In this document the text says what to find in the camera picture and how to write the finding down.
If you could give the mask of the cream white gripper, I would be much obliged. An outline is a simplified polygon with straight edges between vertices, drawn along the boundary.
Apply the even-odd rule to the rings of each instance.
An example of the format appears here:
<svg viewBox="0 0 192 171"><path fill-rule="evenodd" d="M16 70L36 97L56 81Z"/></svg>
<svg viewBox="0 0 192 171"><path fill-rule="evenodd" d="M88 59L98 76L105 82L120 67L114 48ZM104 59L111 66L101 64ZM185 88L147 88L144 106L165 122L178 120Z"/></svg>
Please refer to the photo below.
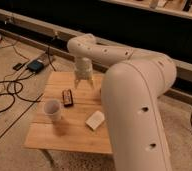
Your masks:
<svg viewBox="0 0 192 171"><path fill-rule="evenodd" d="M75 59L75 88L78 88L80 80L88 80L88 83L93 88L93 68L92 68L92 61L85 57L77 57Z"/></svg>

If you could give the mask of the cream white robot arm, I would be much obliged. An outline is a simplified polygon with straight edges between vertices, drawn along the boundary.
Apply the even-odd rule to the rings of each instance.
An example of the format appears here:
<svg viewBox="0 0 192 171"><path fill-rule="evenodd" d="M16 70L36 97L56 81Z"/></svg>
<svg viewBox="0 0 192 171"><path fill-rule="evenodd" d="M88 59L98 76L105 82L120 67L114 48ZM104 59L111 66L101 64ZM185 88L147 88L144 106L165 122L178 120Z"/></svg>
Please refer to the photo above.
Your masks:
<svg viewBox="0 0 192 171"><path fill-rule="evenodd" d="M108 67L101 101L117 171L172 171L158 97L177 76L173 60L129 46L100 45L91 34L70 39L70 54Z"/></svg>

